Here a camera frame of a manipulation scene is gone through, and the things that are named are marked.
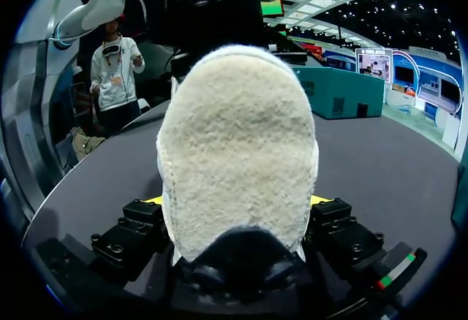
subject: exhibition hall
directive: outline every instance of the exhibition hall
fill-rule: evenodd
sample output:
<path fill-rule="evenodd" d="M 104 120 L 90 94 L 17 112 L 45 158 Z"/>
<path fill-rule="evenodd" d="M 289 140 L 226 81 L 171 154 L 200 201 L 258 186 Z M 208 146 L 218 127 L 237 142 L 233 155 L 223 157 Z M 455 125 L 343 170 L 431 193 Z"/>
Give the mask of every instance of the exhibition hall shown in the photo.
<path fill-rule="evenodd" d="M 25 2 L 0 113 L 21 287 L 63 319 L 446 316 L 468 231 L 452 3 Z"/>

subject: dark gray table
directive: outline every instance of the dark gray table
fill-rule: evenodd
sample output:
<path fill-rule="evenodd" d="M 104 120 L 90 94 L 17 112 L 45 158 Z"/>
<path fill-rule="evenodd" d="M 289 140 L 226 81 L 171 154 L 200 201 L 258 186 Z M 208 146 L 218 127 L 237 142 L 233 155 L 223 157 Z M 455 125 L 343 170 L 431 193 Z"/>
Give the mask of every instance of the dark gray table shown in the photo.
<path fill-rule="evenodd" d="M 71 171 L 34 217 L 23 247 L 49 237 L 74 236 L 91 247 L 90 235 L 111 228 L 132 199 L 161 194 L 156 168 L 156 134 L 167 103 L 106 141 Z M 421 247 L 429 256 L 402 292 L 408 304 L 429 284 L 455 240 L 450 212 L 458 162 L 413 130 L 381 117 L 326 121 L 315 117 L 320 169 L 315 193 L 341 197 L 371 231 L 385 234 L 385 247 L 398 242 Z M 127 290 L 148 295 L 154 259 Z M 331 277 L 336 298 L 346 292 Z"/>

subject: person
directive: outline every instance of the person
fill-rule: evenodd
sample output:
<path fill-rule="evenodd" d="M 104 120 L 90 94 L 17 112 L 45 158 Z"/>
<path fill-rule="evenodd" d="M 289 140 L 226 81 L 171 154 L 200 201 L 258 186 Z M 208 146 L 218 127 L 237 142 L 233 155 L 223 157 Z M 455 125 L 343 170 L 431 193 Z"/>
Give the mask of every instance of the person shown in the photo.
<path fill-rule="evenodd" d="M 140 116 L 135 77 L 145 61 L 132 38 L 119 32 L 124 16 L 105 24 L 105 40 L 91 60 L 91 94 L 98 98 L 99 124 L 110 137 Z"/>

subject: fuzzy white mitten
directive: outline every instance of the fuzzy white mitten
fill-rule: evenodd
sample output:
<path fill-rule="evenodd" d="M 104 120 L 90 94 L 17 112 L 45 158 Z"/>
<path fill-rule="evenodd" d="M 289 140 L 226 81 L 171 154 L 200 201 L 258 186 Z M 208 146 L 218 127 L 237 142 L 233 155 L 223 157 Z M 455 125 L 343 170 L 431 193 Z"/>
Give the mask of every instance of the fuzzy white mitten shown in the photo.
<path fill-rule="evenodd" d="M 266 229 L 296 251 L 319 150 L 288 65 L 255 47 L 208 54 L 173 97 L 156 146 L 165 223 L 185 259 L 235 226 Z"/>

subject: display screen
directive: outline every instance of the display screen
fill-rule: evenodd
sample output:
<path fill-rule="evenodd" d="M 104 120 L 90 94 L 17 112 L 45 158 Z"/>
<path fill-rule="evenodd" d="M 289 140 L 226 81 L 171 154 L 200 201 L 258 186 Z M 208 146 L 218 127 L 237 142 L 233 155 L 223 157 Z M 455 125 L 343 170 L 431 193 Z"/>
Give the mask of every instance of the display screen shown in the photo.
<path fill-rule="evenodd" d="M 284 16 L 283 3 L 281 0 L 262 2 L 262 13 L 268 17 L 282 17 Z"/>
<path fill-rule="evenodd" d="M 415 82 L 414 72 L 410 68 L 396 66 L 395 67 L 395 79 L 399 81 L 403 81 L 405 83 L 413 84 Z"/>
<path fill-rule="evenodd" d="M 458 86 L 448 82 L 447 80 L 442 79 L 442 82 L 440 83 L 440 96 L 449 99 L 455 104 L 460 103 L 460 90 L 458 89 Z"/>
<path fill-rule="evenodd" d="M 390 56 L 359 55 L 359 73 L 390 82 Z"/>

